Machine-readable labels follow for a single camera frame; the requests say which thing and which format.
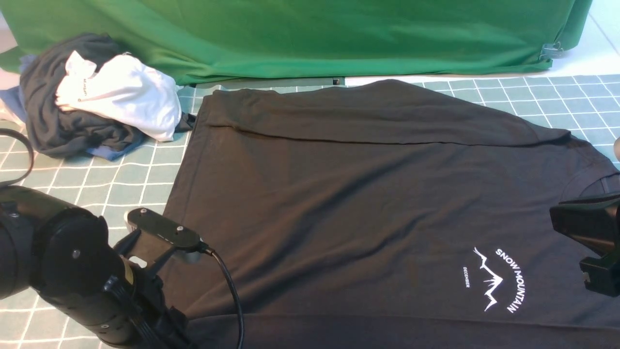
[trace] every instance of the teal grid mat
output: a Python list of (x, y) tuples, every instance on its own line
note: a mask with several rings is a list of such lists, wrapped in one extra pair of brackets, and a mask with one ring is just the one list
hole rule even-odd
[[(534, 124), (569, 129), (620, 168), (613, 153), (613, 143), (620, 137), (620, 75), (469, 79), (419, 85), (507, 111)], [(292, 93), (325, 87), (331, 86), (261, 89)], [(226, 88), (182, 89), (183, 110), (197, 113), (202, 97), (216, 89)], [(7, 122), (0, 122), (0, 127), (19, 129)], [(176, 135), (173, 142), (150, 141), (115, 162), (86, 156), (57, 160), (38, 154), (35, 169), (21, 185), (103, 215), (114, 244), (126, 234), (125, 211), (138, 206), (164, 210), (187, 142), (187, 134)], [(25, 148), (11, 138), (0, 137), (0, 181), (18, 177), (26, 165)], [(106, 347), (31, 290), (0, 301), (0, 349)]]

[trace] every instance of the white floor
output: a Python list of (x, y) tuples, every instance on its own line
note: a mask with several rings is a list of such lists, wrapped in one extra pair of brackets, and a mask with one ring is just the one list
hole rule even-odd
[[(553, 67), (536, 76), (572, 76), (620, 74), (620, 0), (594, 0), (579, 45), (554, 60)], [(0, 13), (0, 52), (17, 44), (8, 25)], [(484, 75), (480, 78), (518, 75)], [(411, 75), (411, 76), (372, 76), (347, 78), (347, 85), (362, 85), (377, 80), (395, 78), (410, 83), (471, 79), (472, 76), (459, 75)], [(0, 69), (0, 89), (17, 86), (19, 75)]]

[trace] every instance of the pile of clothes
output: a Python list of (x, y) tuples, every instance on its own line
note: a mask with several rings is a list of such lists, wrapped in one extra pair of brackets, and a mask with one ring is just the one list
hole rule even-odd
[(36, 151), (110, 161), (146, 137), (193, 129), (174, 79), (124, 52), (108, 35), (82, 34), (22, 57), (20, 84), (0, 91), (0, 119), (26, 126)]

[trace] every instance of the metal clip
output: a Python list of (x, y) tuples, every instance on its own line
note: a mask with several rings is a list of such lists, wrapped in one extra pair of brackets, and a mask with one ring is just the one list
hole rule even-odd
[(552, 60), (555, 58), (560, 58), (564, 53), (564, 49), (562, 48), (562, 43), (557, 41), (554, 43), (546, 43), (542, 46), (541, 55), (538, 57), (539, 60)]

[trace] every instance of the blue fabric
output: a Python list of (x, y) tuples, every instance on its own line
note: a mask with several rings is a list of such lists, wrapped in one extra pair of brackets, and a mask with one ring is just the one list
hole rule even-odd
[(110, 147), (106, 147), (105, 145), (102, 145), (99, 148), (87, 149), (86, 152), (88, 154), (92, 154), (93, 156), (104, 158), (108, 161), (114, 161), (120, 158), (121, 156), (129, 153), (130, 151), (134, 150), (135, 148), (138, 148), (141, 144), (142, 144), (142, 141), (129, 144), (127, 147), (125, 147), (125, 149), (119, 152)]
[(26, 110), (19, 99), (19, 87), (0, 90), (0, 99), (21, 121), (26, 122)]
[[(22, 73), (24, 70), (26, 70), (26, 68), (28, 68), (28, 66), (31, 65), (32, 62), (34, 62), (36, 59), (37, 59), (36, 55), (26, 55), (26, 56), (23, 56), (22, 58), (20, 58), (19, 60), (22, 62), (22, 64), (19, 66), (19, 72)], [(23, 117), (20, 116), (18, 113), (16, 113), (16, 111), (13, 111), (13, 112), (15, 112), (15, 114), (20, 119), (22, 119), (22, 121), (26, 122), (27, 115), (26, 115), (26, 111), (25, 111), (25, 107), (24, 107), (24, 105), (25, 105), (24, 91), (22, 90), (21, 84), (19, 86), (14, 87), (14, 89), (16, 89), (15, 96), (16, 96), (17, 103), (18, 103), (18, 106), (20, 107), (20, 110), (21, 110), (21, 113), (22, 113)], [(89, 148), (89, 149), (86, 150), (86, 152), (88, 154), (91, 154), (92, 156), (97, 156), (97, 157), (100, 157), (100, 158), (104, 158), (104, 159), (106, 159), (108, 161), (114, 161), (114, 160), (120, 158), (121, 156), (131, 152), (135, 148), (138, 148), (142, 144), (143, 141), (144, 141), (144, 135), (141, 138), (139, 138), (137, 142), (134, 142), (134, 143), (128, 145), (127, 147), (125, 147), (125, 149), (120, 150), (120, 151), (114, 150), (114, 149), (112, 149), (110, 147), (107, 147), (105, 145), (101, 145), (101, 146), (99, 146), (97, 148)]]

